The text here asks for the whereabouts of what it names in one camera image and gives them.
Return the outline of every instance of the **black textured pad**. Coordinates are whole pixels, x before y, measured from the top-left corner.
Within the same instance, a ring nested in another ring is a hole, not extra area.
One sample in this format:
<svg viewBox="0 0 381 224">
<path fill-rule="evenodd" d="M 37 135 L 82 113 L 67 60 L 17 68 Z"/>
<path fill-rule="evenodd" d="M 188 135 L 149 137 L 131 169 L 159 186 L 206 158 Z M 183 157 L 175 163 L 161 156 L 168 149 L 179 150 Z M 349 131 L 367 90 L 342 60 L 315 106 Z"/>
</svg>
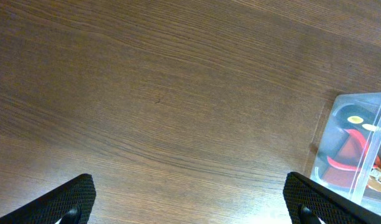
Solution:
<svg viewBox="0 0 381 224">
<path fill-rule="evenodd" d="M 284 199 L 292 223 L 302 223 L 300 208 L 307 207 L 313 214 L 330 223 L 381 223 L 381 216 L 358 206 L 297 172 L 287 175 Z"/>
<path fill-rule="evenodd" d="M 78 223 L 90 218 L 96 197 L 92 176 L 81 174 L 51 192 L 0 218 L 0 223 L 55 224 L 72 209 L 80 211 Z"/>
</svg>

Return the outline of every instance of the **wood grain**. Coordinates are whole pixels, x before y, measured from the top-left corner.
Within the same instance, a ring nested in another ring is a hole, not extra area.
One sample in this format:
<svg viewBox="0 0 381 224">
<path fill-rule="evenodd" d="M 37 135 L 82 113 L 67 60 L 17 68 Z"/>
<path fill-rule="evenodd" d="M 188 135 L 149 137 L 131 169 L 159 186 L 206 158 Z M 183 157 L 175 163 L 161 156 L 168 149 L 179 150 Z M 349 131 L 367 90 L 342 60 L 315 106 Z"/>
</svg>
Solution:
<svg viewBox="0 0 381 224">
<path fill-rule="evenodd" d="M 90 223 L 289 223 L 381 2 L 0 0 L 0 216 L 81 173 Z"/>
</svg>

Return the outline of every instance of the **plastic container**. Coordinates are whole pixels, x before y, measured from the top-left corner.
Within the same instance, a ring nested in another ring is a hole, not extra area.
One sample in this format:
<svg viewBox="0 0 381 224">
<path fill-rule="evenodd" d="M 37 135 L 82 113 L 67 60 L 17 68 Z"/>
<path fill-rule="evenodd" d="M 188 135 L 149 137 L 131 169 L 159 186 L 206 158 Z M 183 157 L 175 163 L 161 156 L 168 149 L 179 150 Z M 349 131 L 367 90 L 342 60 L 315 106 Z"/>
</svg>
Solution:
<svg viewBox="0 0 381 224">
<path fill-rule="evenodd" d="M 381 192 L 371 187 L 372 170 L 381 171 L 381 93 L 340 95 L 310 179 L 381 215 Z"/>
</svg>

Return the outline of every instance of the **transparent plastic box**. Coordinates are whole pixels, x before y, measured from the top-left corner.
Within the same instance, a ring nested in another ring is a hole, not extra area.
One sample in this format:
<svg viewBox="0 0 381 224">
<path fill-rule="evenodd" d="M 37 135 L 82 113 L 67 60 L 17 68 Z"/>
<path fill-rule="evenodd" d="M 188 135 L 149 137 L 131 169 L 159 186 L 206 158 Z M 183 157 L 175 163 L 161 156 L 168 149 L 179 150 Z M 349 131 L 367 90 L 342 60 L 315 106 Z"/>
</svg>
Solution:
<svg viewBox="0 0 381 224">
<path fill-rule="evenodd" d="M 310 179 L 381 215 L 381 93 L 336 98 Z"/>
</svg>

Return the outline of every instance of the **black object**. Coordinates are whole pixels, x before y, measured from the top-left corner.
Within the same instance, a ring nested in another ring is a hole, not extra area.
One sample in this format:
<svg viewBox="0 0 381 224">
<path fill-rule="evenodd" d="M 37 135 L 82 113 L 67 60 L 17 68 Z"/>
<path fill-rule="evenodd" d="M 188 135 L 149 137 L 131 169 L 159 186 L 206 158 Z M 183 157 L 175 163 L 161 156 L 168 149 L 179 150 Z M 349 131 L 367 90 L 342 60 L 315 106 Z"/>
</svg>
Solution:
<svg viewBox="0 0 381 224">
<path fill-rule="evenodd" d="M 92 176 L 81 174 L 0 218 L 0 223 L 85 224 L 96 198 Z"/>
<path fill-rule="evenodd" d="M 297 172 L 287 175 L 283 194 L 292 223 L 381 223 L 381 216 Z"/>
<path fill-rule="evenodd" d="M 342 108 L 336 109 L 333 113 L 336 118 L 337 125 L 343 129 L 357 129 L 361 132 L 365 131 L 362 128 L 362 124 L 371 124 L 375 125 L 375 115 L 373 112 L 357 105 L 346 105 Z M 363 122 L 360 124 L 352 124 L 347 119 L 350 116 L 359 116 L 363 119 Z"/>
</svg>

